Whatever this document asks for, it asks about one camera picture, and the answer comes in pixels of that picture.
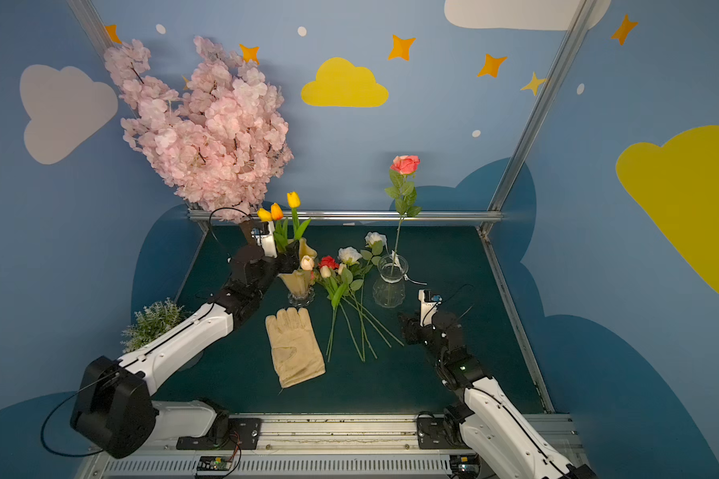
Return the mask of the orange yellow tulip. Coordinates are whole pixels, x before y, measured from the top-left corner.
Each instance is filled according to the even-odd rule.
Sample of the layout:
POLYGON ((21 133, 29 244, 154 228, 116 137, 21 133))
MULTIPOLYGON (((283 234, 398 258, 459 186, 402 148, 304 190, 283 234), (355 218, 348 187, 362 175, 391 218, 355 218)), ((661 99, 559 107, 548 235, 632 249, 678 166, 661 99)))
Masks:
POLYGON ((273 235, 277 250, 279 253, 283 253, 289 245, 289 238, 288 219, 285 217, 281 206, 273 203, 268 210, 259 209, 257 215, 263 223, 270 224, 270 233, 273 235))

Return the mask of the pale pink tulip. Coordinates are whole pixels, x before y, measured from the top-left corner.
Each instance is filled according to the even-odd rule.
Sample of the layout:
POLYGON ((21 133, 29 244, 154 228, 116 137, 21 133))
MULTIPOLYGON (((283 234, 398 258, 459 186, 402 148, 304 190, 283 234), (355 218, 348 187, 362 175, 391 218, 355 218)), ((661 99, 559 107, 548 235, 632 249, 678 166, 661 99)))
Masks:
POLYGON ((310 255, 304 255, 301 258, 300 266, 303 271, 312 271, 315 268, 315 265, 315 259, 310 255))

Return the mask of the pink rose with stem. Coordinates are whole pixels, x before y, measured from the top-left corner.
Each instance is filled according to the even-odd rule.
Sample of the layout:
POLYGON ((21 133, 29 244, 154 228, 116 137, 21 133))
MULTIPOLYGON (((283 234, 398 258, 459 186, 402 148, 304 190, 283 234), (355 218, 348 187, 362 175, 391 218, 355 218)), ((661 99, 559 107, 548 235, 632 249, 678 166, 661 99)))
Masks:
POLYGON ((401 226, 406 219, 417 217, 421 213, 421 207, 417 205, 417 187, 415 186, 415 174, 421 165, 421 159, 417 156, 397 156, 389 167, 389 179, 391 187, 385 192, 395 201, 395 211, 399 215, 397 223, 397 236, 395 245, 391 249, 391 261, 394 265, 399 264, 399 237, 401 226))

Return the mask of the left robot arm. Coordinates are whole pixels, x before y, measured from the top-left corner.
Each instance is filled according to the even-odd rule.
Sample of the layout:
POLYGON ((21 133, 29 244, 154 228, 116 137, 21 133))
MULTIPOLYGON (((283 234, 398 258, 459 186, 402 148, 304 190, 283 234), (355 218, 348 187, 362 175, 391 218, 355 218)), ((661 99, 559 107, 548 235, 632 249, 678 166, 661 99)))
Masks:
POLYGON ((85 369, 70 425, 110 456, 127 457, 148 442, 193 438, 222 445, 227 412, 211 401, 155 401, 175 372, 214 342, 237 331, 259 309, 280 273, 300 263, 298 243, 278 251, 271 237, 242 247, 231 275, 191 317, 134 351, 101 356, 85 369))

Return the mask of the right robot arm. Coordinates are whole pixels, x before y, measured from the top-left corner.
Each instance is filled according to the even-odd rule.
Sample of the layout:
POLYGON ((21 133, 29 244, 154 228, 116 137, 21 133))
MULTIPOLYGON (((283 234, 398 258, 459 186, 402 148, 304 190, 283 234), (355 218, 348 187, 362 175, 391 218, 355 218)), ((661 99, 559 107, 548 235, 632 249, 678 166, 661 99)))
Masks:
POLYGON ((467 350, 459 318, 438 311, 416 319, 399 313, 403 338, 422 345, 437 376, 459 403, 445 409, 451 439, 477 453, 499 478, 594 478, 544 439, 467 350))

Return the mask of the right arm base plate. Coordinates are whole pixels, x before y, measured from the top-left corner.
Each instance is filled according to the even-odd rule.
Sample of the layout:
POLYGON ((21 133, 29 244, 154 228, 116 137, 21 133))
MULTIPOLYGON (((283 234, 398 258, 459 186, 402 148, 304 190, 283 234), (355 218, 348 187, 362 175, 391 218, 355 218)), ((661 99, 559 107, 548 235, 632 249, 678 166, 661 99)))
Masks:
POLYGON ((421 415, 415 419, 417 444, 423 450, 459 450, 469 447, 445 417, 421 415))

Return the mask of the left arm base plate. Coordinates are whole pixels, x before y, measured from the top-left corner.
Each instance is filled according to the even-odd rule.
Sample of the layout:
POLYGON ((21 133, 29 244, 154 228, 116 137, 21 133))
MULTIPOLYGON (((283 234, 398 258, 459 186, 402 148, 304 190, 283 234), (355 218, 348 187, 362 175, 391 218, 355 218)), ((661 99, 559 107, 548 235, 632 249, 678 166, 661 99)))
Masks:
POLYGON ((231 417, 217 419, 208 433, 201 437, 183 436, 178 450, 255 450, 258 447, 263 421, 261 418, 231 417))

